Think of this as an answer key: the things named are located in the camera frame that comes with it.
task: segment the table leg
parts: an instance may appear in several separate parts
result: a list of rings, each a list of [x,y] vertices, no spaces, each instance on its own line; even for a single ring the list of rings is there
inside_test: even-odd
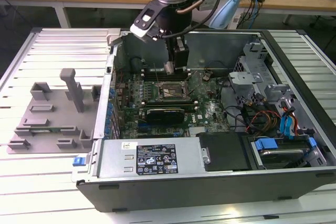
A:
[[[284,23],[285,25],[287,25],[291,17],[292,17],[291,14],[287,14],[285,16],[285,18],[283,19],[282,23]]]
[[[57,18],[58,18],[59,24],[61,25],[61,28],[71,28],[68,14],[67,14],[67,11],[65,10],[65,7],[55,6],[54,9],[56,11]]]
[[[231,29],[231,30],[237,29],[239,19],[240,19],[242,13],[244,13],[244,8],[238,8],[235,15],[233,16],[232,20],[228,24],[227,29]]]

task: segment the motherboard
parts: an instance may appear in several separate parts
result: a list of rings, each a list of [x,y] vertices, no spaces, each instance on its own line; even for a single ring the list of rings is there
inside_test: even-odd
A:
[[[192,137],[229,130],[218,101],[219,79],[207,71],[118,73],[114,101],[120,138]]]

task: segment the copper pipe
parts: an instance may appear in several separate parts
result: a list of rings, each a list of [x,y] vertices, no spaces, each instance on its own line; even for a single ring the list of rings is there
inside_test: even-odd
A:
[[[191,12],[193,9],[195,9],[196,7],[200,6],[201,3],[203,3],[203,0],[198,0],[196,1],[194,4],[192,4],[191,6],[188,6],[185,9],[178,9],[176,10],[177,14],[186,14],[188,12]]]

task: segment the blue cable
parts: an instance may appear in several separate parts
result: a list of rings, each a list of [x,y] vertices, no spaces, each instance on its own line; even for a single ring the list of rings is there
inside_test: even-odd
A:
[[[252,27],[252,25],[253,25],[253,23],[254,23],[254,21],[256,20],[256,17],[257,17],[257,5],[258,5],[258,1],[257,0],[254,0],[255,1],[255,13],[254,13],[254,17],[253,17],[253,20],[252,20],[252,22],[250,23],[250,25],[248,26],[248,29],[251,29],[251,27]]]
[[[258,1],[257,0],[255,0],[255,8],[254,8],[254,10],[252,10],[252,12],[253,11],[255,11],[255,13],[253,14],[253,20],[252,20],[252,22],[250,23],[250,25],[248,26],[248,29],[251,29],[251,27],[252,27],[252,25],[253,25],[253,23],[254,23],[254,21],[256,20],[256,18],[257,18],[257,9],[258,9],[258,7],[257,7],[257,5],[258,5]]]

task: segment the power supply label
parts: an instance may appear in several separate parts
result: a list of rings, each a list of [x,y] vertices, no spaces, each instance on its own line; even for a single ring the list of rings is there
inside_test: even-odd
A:
[[[136,149],[138,175],[178,173],[175,144],[138,145]]]

